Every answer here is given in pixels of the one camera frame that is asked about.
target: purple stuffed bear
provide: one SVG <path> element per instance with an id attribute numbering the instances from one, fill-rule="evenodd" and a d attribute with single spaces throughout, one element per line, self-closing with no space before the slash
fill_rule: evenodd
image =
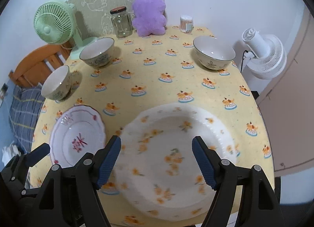
<path id="1" fill-rule="evenodd" d="M 163 0 L 134 0 L 132 6 L 135 14 L 132 25 L 140 37 L 166 33 L 166 17 L 163 15 L 166 4 Z"/>

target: patterned tablecloth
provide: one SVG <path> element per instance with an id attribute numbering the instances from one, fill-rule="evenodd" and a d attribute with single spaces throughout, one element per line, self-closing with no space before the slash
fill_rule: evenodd
<path id="1" fill-rule="evenodd" d="M 193 101 L 182 104 L 208 110 L 228 128 L 235 144 L 235 148 L 229 150 L 236 154 L 236 164 L 247 168 L 260 165 L 274 187 L 269 140 L 254 98 L 234 63 L 219 72 L 208 70 L 199 63 L 193 49 L 193 39 L 199 35 L 212 33 L 205 28 L 194 28 L 192 34 L 187 35 L 174 26 L 168 28 L 163 36 L 141 38 L 136 33 L 123 39 L 112 36 L 115 39 L 113 60 L 99 70 L 80 60 L 68 59 L 66 64 L 72 73 L 72 95 L 61 103 L 45 101 L 32 149 L 43 142 L 49 143 L 56 117 L 74 104 L 90 105 L 101 114 L 108 142 L 112 135 L 123 132 L 123 127 L 140 112 L 178 102 L 181 93 L 186 93 Z M 163 78 L 172 82 L 165 83 Z M 146 94 L 131 97 L 139 87 Z M 115 115 L 106 114 L 106 108 L 114 110 Z M 51 166 L 50 157 L 46 156 L 31 168 L 31 184 L 40 186 Z M 118 189 L 124 188 L 115 183 L 113 176 L 109 181 Z M 176 222 L 164 221 L 139 212 L 122 194 L 113 196 L 99 191 L 99 197 L 109 221 L 119 225 L 181 227 L 201 223 L 206 215 L 191 215 L 188 220 Z M 232 212 L 238 211 L 240 197 L 241 188 L 238 187 Z"/>

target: glass jar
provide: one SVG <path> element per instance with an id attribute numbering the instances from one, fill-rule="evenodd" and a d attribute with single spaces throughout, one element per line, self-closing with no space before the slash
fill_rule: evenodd
<path id="1" fill-rule="evenodd" d="M 132 34 L 131 21 L 126 6 L 114 8 L 110 14 L 117 38 L 124 38 Z"/>

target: blue plaid cushion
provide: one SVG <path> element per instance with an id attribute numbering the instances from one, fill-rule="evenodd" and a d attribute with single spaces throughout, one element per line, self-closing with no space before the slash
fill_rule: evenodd
<path id="1" fill-rule="evenodd" d="M 23 90 L 15 86 L 9 120 L 16 144 L 29 153 L 32 147 L 33 134 L 45 98 L 41 87 Z"/>

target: plate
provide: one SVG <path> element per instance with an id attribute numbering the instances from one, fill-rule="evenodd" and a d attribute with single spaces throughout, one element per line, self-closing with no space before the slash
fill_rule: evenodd
<path id="1" fill-rule="evenodd" d="M 236 164 L 233 139 L 210 112 L 170 103 L 148 109 L 124 127 L 114 168 L 120 192 L 144 214 L 179 221 L 207 212 L 215 192 L 192 152 L 201 136 L 222 159 Z"/>
<path id="2" fill-rule="evenodd" d="M 85 105 L 68 109 L 55 123 L 50 137 L 50 158 L 61 167 L 74 166 L 85 153 L 104 148 L 105 126 L 100 114 Z"/>

